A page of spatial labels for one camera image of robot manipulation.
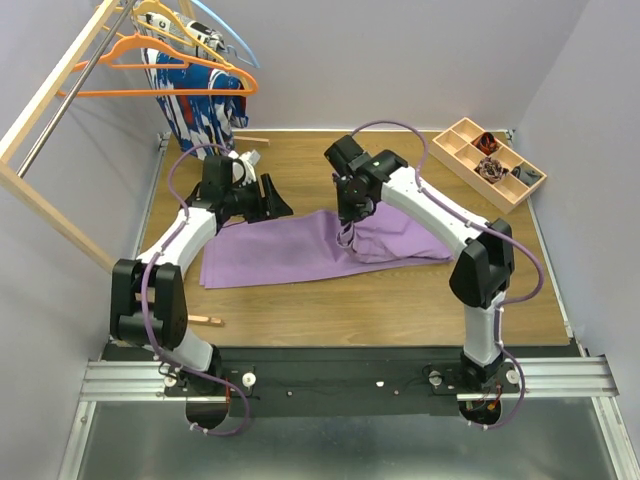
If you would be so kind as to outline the purple trousers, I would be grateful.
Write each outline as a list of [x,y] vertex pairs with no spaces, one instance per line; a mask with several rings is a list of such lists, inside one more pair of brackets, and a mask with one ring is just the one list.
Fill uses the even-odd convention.
[[225,227],[205,246],[200,285],[224,289],[310,282],[452,260],[434,235],[380,203],[372,216],[346,228],[328,210]]

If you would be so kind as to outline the orange plastic hanger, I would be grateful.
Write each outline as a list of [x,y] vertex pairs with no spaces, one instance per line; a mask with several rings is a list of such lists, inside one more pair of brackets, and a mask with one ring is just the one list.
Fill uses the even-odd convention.
[[[164,54],[169,59],[179,60],[179,63],[172,63],[171,61],[165,63],[139,63],[139,64],[125,64],[120,61],[120,58],[133,50],[154,50],[157,53]],[[86,90],[83,88],[83,84],[88,77],[88,74],[97,65],[106,65],[114,70],[144,70],[154,73],[165,73],[169,71],[184,71],[187,72],[192,66],[201,66],[209,70],[224,71],[230,74],[232,77],[237,78],[243,85],[242,89],[231,88],[147,88],[147,89],[111,89],[111,90]],[[80,72],[77,82],[68,91],[58,90],[56,95],[59,97],[157,97],[157,96],[193,96],[193,95],[205,95],[205,96],[252,96],[259,92],[259,84],[256,79],[243,69],[240,69],[229,62],[223,60],[212,61],[203,58],[199,58],[193,55],[188,55],[175,50],[173,47],[164,43],[163,41],[140,34],[133,34],[120,38],[110,49],[109,52],[101,55],[95,61],[83,61],[76,64],[72,70],[72,73]]]

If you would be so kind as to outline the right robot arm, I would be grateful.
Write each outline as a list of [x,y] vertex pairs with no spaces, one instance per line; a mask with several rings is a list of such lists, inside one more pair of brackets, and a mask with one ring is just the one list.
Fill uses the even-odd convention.
[[372,156],[350,135],[335,141],[324,156],[334,169],[340,245],[352,247],[355,224],[386,204],[449,250],[455,262],[449,287],[464,305],[460,382],[469,391],[485,390],[504,362],[496,338],[497,315],[515,269],[511,226],[470,214],[427,186],[398,154],[384,150]]

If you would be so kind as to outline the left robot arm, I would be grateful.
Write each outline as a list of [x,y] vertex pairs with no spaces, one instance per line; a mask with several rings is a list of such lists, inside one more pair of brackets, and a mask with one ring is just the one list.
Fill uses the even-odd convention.
[[121,259],[111,276],[110,334],[150,349],[169,374],[201,395],[229,383],[217,347],[188,325],[184,275],[203,247],[233,217],[247,223],[292,215],[270,175],[256,175],[244,156],[210,155],[189,196],[179,200],[174,222],[135,259]]

